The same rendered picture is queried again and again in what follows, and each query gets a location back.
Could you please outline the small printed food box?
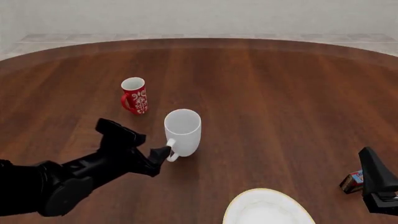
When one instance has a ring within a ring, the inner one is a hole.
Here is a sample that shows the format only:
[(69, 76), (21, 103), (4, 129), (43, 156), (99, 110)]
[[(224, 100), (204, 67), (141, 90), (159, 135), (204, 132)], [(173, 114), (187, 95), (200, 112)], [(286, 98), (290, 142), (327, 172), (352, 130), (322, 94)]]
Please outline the small printed food box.
[(340, 183), (340, 188), (345, 194), (352, 194), (363, 188), (363, 171), (349, 173)]

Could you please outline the white mug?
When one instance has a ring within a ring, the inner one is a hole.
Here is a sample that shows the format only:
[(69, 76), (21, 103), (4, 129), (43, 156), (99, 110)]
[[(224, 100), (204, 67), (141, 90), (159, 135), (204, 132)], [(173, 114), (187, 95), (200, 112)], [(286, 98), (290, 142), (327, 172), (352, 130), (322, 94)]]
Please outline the white mug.
[(192, 110), (171, 111), (164, 119), (166, 145), (171, 147), (167, 160), (174, 162), (179, 157), (191, 156), (201, 140), (201, 118)]

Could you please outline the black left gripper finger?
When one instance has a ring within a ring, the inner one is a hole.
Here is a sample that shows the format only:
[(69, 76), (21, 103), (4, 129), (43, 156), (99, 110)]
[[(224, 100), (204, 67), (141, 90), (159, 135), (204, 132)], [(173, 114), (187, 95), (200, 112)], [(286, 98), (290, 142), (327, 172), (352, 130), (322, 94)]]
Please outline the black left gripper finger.
[(164, 146), (158, 149), (150, 149), (148, 160), (153, 166), (160, 167), (164, 161), (169, 157), (171, 152), (170, 146)]

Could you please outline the white plate with gold rim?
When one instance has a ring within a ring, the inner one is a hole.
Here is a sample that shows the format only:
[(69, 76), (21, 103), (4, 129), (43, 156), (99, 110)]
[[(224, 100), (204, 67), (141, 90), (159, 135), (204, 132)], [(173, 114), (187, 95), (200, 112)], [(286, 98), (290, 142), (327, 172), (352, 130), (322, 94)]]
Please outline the white plate with gold rim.
[(316, 224), (292, 197), (267, 188), (247, 190), (229, 203), (223, 224)]

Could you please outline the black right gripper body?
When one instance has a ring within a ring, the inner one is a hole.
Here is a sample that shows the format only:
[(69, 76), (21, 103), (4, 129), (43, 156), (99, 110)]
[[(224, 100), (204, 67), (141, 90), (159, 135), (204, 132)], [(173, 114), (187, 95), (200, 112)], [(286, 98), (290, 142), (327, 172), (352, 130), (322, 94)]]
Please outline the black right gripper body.
[(397, 192), (367, 192), (363, 190), (362, 196), (370, 213), (398, 214)]

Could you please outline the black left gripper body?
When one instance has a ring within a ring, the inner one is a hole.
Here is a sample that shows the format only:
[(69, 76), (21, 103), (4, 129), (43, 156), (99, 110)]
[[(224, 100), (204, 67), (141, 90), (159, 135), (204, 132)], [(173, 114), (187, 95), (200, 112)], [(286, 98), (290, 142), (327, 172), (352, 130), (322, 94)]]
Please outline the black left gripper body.
[(148, 156), (143, 155), (139, 147), (146, 141), (145, 134), (139, 134), (110, 119), (100, 118), (95, 130), (103, 135), (100, 152), (111, 161), (110, 167), (125, 173), (135, 173), (155, 177), (160, 167), (153, 166)]

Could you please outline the red patterned mug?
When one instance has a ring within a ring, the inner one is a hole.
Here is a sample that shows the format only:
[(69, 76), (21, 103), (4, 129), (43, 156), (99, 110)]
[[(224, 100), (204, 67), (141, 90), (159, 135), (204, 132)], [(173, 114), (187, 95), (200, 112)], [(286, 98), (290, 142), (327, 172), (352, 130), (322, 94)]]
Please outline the red patterned mug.
[(145, 81), (139, 77), (132, 77), (121, 83), (123, 95), (121, 104), (125, 110), (134, 115), (142, 115), (148, 110)]

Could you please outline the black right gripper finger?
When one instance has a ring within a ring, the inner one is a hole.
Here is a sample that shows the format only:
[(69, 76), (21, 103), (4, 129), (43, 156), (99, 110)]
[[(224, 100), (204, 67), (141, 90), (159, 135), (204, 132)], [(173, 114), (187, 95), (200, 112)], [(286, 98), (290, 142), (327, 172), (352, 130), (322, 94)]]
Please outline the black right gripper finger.
[(358, 155), (364, 177), (363, 194), (398, 192), (398, 177), (383, 164), (373, 149), (364, 147)]

